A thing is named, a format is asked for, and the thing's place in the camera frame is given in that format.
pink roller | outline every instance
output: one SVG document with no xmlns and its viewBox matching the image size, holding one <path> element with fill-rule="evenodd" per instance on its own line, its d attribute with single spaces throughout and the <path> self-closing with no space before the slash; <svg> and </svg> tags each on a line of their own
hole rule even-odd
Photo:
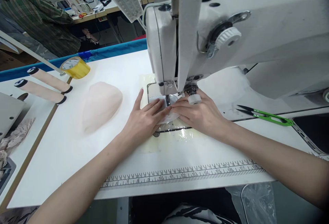
<svg viewBox="0 0 329 224">
<path fill-rule="evenodd" d="M 30 68 L 27 73 L 31 75 L 32 77 L 46 83 L 47 85 L 61 91 L 64 93 L 69 93 L 72 90 L 72 86 L 68 83 L 65 83 L 64 81 L 50 75 L 49 73 L 45 72 L 44 70 L 41 70 L 36 67 Z"/>
<path fill-rule="evenodd" d="M 66 96 L 46 87 L 43 87 L 39 84 L 36 84 L 35 82 L 27 81 L 25 79 L 21 79 L 20 81 L 16 82 L 14 86 L 25 92 L 34 94 L 57 104 L 62 104 L 66 100 Z"/>
</svg>

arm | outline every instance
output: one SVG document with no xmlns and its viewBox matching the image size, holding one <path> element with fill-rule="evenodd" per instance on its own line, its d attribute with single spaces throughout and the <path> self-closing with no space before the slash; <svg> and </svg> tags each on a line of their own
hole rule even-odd
<svg viewBox="0 0 329 224">
<path fill-rule="evenodd" d="M 172 105 L 172 111 L 181 114 L 180 119 L 196 130 L 242 151 L 297 195 L 318 207 L 324 206 L 329 190 L 329 162 L 226 120 L 212 99 L 201 90 L 198 94 L 202 103 L 190 105 L 186 96 Z"/>
<path fill-rule="evenodd" d="M 156 113 L 163 104 L 159 99 L 140 109 L 142 96 L 143 90 L 122 132 L 51 194 L 28 224 L 65 224 L 79 219 L 116 166 L 148 139 L 159 128 L 156 124 L 169 113 L 170 107 Z"/>
<path fill-rule="evenodd" d="M 31 0 L 44 14 L 56 24 L 73 24 L 74 21 L 64 10 L 57 9 L 44 0 Z"/>
</svg>

cardboard box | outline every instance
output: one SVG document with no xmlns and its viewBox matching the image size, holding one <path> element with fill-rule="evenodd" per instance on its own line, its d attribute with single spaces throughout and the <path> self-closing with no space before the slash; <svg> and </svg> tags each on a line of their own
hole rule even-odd
<svg viewBox="0 0 329 224">
<path fill-rule="evenodd" d="M 0 45 L 0 49 L 14 53 L 14 54 L 20 54 L 20 53 L 24 52 L 22 49 L 20 49 L 18 47 L 16 47 L 16 48 L 18 50 L 18 53 L 16 51 L 12 50 L 11 48 L 9 48 L 8 46 L 6 46 L 5 44 Z"/>
<path fill-rule="evenodd" d="M 40 62 L 26 52 L 20 54 L 0 50 L 0 71 Z"/>
<path fill-rule="evenodd" d="M 12 58 L 8 54 L 0 50 L 0 71 L 9 70 L 21 66 L 25 65 L 19 60 Z"/>
</svg>

yellow tape roll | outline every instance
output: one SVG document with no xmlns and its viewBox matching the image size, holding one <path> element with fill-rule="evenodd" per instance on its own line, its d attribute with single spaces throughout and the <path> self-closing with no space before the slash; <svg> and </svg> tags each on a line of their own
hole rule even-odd
<svg viewBox="0 0 329 224">
<path fill-rule="evenodd" d="M 64 61 L 60 69 L 72 78 L 79 79 L 89 73 L 90 66 L 88 66 L 80 57 L 75 56 Z"/>
</svg>

hand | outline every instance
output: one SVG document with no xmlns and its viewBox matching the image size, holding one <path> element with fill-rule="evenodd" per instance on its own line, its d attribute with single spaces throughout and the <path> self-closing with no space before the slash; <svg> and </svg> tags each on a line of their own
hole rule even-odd
<svg viewBox="0 0 329 224">
<path fill-rule="evenodd" d="M 172 105 L 172 111 L 180 114 L 179 118 L 192 128 L 212 138 L 221 139 L 231 122 L 222 116 L 214 101 L 202 90 L 199 89 L 197 94 L 201 97 L 201 103 L 189 104 L 189 96 L 186 95 Z"/>
<path fill-rule="evenodd" d="M 153 100 L 140 109 L 143 92 L 141 89 L 129 119 L 121 132 L 121 135 L 128 138 L 129 143 L 132 143 L 133 148 L 145 142 L 160 127 L 157 123 L 171 110 L 171 106 L 169 106 L 157 112 L 164 102 L 164 100 L 159 99 Z"/>
</svg>

